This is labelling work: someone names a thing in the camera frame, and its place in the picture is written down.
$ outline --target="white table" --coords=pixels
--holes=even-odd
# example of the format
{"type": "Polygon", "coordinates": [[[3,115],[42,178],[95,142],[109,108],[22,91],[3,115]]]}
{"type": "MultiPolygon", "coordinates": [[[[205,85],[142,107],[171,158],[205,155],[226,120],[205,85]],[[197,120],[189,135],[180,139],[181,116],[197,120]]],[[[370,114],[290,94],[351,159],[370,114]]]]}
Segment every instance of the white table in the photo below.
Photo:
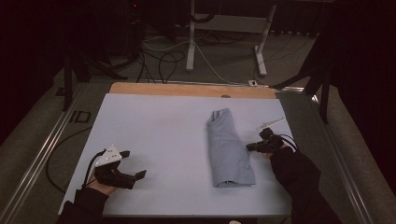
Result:
{"type": "MultiPolygon", "coordinates": [[[[261,140],[257,127],[263,122],[285,117],[277,99],[109,93],[64,202],[73,202],[75,190],[80,188],[94,154],[114,144],[119,151],[131,151],[130,157],[121,161],[121,172],[134,175],[148,171],[133,189],[118,189],[111,195],[106,202],[105,216],[289,215],[290,197],[277,183],[269,160],[259,153],[250,154],[256,185],[213,188],[206,123],[212,111],[226,107],[231,109],[235,129],[246,144],[261,140]]],[[[272,129],[291,136],[286,120],[272,129]]]]}

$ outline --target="gray cloth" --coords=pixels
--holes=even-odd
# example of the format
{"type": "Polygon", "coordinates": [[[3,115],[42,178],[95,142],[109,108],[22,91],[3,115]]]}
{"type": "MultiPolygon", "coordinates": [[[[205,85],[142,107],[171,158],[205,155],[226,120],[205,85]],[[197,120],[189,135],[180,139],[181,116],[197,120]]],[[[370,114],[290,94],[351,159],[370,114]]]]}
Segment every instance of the gray cloth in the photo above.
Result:
{"type": "Polygon", "coordinates": [[[230,109],[214,111],[207,129],[214,187],[254,185],[256,181],[250,167],[248,150],[235,131],[230,109]]]}

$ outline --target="white stand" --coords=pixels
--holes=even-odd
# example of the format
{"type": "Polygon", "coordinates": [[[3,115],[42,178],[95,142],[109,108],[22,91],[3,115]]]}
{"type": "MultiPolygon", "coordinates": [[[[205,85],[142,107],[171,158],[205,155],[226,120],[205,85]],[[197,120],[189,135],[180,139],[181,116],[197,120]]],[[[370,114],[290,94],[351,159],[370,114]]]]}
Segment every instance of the white stand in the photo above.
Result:
{"type": "MultiPolygon", "coordinates": [[[[262,34],[262,41],[259,46],[255,46],[255,54],[257,65],[259,66],[259,75],[261,77],[267,76],[264,59],[262,57],[262,49],[264,48],[265,40],[270,31],[271,22],[276,11],[276,5],[271,6],[267,18],[249,18],[249,17],[235,17],[235,16],[221,16],[216,15],[212,21],[206,23],[190,22],[190,44],[187,55],[186,70],[192,71],[194,68],[194,31],[195,29],[220,30],[220,31],[234,31],[234,32],[249,32],[262,34]]],[[[204,14],[195,14],[195,0],[191,0],[191,15],[196,17],[205,17],[204,14]]]]}

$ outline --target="metal rail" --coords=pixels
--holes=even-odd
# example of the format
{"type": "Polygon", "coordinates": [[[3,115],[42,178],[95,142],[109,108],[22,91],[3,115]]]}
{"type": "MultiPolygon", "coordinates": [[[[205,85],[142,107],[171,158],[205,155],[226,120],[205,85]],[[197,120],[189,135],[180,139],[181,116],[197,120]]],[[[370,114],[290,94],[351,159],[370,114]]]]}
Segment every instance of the metal rail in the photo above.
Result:
{"type": "Polygon", "coordinates": [[[373,219],[370,215],[370,212],[367,209],[367,204],[364,202],[361,197],[361,192],[358,188],[358,185],[355,183],[352,174],[349,172],[347,168],[347,163],[344,160],[344,157],[337,146],[334,136],[332,135],[332,131],[329,126],[324,125],[323,120],[318,112],[318,99],[314,97],[313,101],[316,104],[311,104],[312,110],[314,111],[315,119],[320,124],[322,131],[327,135],[329,140],[329,144],[332,149],[332,158],[334,159],[335,168],[338,171],[338,174],[343,181],[344,187],[346,188],[346,193],[351,201],[353,208],[355,209],[356,215],[361,224],[372,224],[373,219]]]}
{"type": "Polygon", "coordinates": [[[61,134],[63,133],[64,128],[66,127],[67,122],[72,115],[76,102],[78,101],[78,98],[85,89],[86,85],[87,84],[85,83],[78,84],[77,90],[74,94],[75,100],[73,101],[71,106],[69,106],[68,110],[64,111],[62,115],[58,118],[45,143],[40,148],[29,168],[26,170],[25,174],[21,179],[21,182],[17,186],[11,198],[8,200],[6,208],[2,211],[0,215],[0,223],[12,223],[17,214],[19,213],[24,201],[26,200],[26,197],[28,196],[35,181],[37,180],[44,165],[46,164],[51,151],[54,149],[61,134]]]}

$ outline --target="black sleeve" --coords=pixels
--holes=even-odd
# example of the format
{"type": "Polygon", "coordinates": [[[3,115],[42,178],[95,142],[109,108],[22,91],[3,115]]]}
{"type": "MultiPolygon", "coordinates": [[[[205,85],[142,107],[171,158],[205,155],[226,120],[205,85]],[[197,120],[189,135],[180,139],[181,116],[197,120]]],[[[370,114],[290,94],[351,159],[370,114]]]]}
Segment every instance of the black sleeve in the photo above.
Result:
{"type": "Polygon", "coordinates": [[[96,189],[82,189],[74,203],[64,203],[64,210],[57,224],[101,223],[102,213],[108,196],[96,189]]]}
{"type": "Polygon", "coordinates": [[[291,196],[291,223],[342,223],[319,192],[320,170],[303,153],[282,148],[271,157],[271,165],[276,179],[291,196]]]}

